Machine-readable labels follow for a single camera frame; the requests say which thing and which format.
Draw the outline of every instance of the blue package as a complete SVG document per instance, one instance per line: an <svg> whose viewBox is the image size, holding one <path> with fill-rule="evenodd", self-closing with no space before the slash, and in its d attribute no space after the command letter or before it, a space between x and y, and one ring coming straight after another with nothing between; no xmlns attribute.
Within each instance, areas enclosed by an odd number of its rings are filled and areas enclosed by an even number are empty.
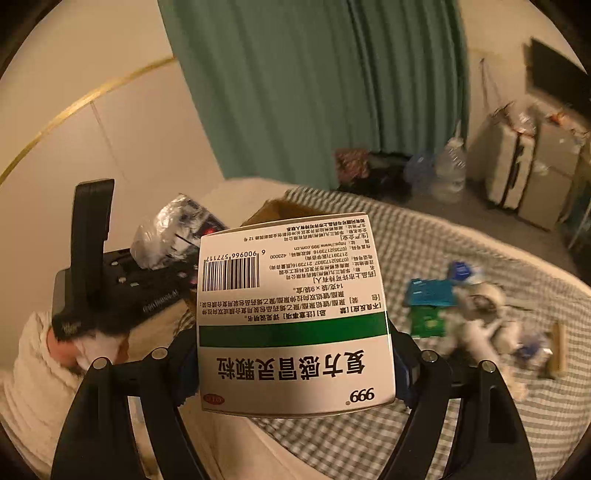
<svg viewBox="0 0 591 480"><path fill-rule="evenodd" d="M413 278L408 284L406 304L453 307L457 305L449 280L422 280Z"/></svg>
<svg viewBox="0 0 591 480"><path fill-rule="evenodd" d="M472 275L472 269L465 262L452 262L449 264L448 278L452 281L461 283Z"/></svg>

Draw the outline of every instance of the green package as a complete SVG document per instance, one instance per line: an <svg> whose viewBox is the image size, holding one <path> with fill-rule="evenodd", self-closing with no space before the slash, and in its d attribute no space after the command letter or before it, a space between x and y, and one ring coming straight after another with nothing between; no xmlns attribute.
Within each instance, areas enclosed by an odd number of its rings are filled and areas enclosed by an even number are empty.
<svg viewBox="0 0 591 480"><path fill-rule="evenodd" d="M413 338L444 337L445 320L439 316L439 307L411 307L409 317L412 321L410 335Z"/></svg>

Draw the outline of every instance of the clutter pile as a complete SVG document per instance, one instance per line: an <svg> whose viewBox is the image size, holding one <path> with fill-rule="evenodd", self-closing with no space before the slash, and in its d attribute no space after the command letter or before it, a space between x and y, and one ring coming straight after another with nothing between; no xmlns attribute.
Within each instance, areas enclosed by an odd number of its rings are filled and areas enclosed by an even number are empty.
<svg viewBox="0 0 591 480"><path fill-rule="evenodd" d="M507 298L502 286L487 282L477 265L453 261L445 280L412 279L405 305L414 339L441 337L433 349L442 356L461 349L474 364L494 362L515 401L527 396L527 387L514 377L515 368L546 378L566 372L566 326L557 322L551 332L541 331L527 315L535 306Z"/></svg>

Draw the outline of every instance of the green stripe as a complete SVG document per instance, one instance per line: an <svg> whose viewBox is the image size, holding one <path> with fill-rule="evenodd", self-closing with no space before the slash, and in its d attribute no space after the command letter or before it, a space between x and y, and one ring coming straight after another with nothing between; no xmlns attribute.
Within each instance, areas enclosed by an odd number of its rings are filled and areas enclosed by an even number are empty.
<svg viewBox="0 0 591 480"><path fill-rule="evenodd" d="M199 345L226 348L267 348L317 345L386 335L384 312L312 322L264 325L203 325Z"/></svg>

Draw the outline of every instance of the plastic water bottle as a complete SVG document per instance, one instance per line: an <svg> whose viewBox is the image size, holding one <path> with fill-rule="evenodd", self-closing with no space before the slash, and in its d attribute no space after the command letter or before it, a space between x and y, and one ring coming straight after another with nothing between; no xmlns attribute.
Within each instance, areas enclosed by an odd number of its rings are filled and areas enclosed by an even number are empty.
<svg viewBox="0 0 591 480"><path fill-rule="evenodd" d="M466 186L466 156L463 145L461 138L454 137L435 159L435 179L431 185L431 193L444 203L459 202Z"/></svg>

